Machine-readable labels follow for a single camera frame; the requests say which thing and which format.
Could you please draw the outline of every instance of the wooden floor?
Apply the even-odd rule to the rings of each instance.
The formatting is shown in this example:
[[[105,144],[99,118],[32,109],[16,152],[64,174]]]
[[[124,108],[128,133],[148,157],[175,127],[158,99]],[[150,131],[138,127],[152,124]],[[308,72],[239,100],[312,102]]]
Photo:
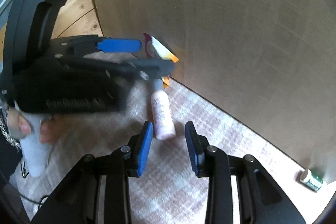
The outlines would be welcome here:
[[[6,25],[0,30],[0,60],[3,58],[5,31]],[[102,36],[93,0],[67,0],[58,13],[52,38],[82,34]]]

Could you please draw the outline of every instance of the screw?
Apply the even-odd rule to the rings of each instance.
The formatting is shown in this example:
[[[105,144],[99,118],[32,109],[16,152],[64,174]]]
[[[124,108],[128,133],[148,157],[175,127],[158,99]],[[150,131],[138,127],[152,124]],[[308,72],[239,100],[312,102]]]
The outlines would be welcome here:
[[[148,74],[145,73],[144,71],[141,71],[141,72],[140,72],[140,77],[141,77],[143,80],[148,80],[148,79],[149,79]]]
[[[91,155],[91,154],[86,154],[86,155],[84,156],[84,161],[85,161],[85,162],[89,162],[89,161],[92,161],[94,158],[95,158],[95,157],[94,157],[93,155]]]
[[[249,162],[254,162],[254,160],[255,160],[254,156],[252,156],[250,154],[245,155],[244,159],[249,161]]]
[[[131,148],[127,145],[123,146],[122,148],[120,148],[120,151],[123,153],[128,153],[129,151],[131,151]]]
[[[213,145],[209,145],[207,147],[207,150],[211,153],[215,153],[217,151],[217,147],[216,146],[213,146]]]

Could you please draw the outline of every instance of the blue rubber tip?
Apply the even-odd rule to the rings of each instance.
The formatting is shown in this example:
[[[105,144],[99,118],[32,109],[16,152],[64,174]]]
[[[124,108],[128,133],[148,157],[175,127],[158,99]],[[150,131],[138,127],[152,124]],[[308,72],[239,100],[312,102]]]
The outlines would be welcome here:
[[[146,164],[148,160],[149,150],[151,148],[152,138],[153,138],[153,124],[151,122],[146,122],[142,128],[141,135],[143,134],[142,144],[140,153],[138,155],[138,175],[141,176],[146,169]]]
[[[142,43],[138,39],[107,38],[97,44],[103,52],[138,52]]]
[[[189,158],[190,158],[190,163],[192,170],[194,171],[195,175],[199,175],[199,169],[198,169],[198,155],[196,153],[194,144],[193,144],[193,138],[192,138],[192,133],[191,131],[194,130],[190,128],[190,125],[188,123],[185,124],[185,140],[187,142],[187,147],[188,147],[188,152],[189,152]]]

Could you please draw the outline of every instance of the gray bottle cap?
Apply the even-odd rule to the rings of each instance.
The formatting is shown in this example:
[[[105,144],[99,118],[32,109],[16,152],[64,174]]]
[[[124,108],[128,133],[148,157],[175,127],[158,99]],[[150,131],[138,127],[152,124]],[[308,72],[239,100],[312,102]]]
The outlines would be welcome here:
[[[153,91],[164,90],[163,89],[163,81],[161,79],[153,80]]]

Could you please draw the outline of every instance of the wood plank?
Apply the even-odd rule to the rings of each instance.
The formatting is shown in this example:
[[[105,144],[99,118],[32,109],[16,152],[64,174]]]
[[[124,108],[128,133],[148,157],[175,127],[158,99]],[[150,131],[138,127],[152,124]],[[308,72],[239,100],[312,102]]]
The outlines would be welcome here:
[[[76,20],[93,9],[92,0],[67,0],[59,10],[52,38],[58,37]]]
[[[7,23],[0,30],[0,61],[3,59],[3,45],[5,41],[6,26]]]
[[[84,34],[98,34],[99,36],[102,36],[95,10],[91,10],[87,14],[83,15],[68,29],[66,29],[60,37],[70,37]]]
[[[106,36],[166,43],[174,77],[336,179],[336,0],[95,0]]]

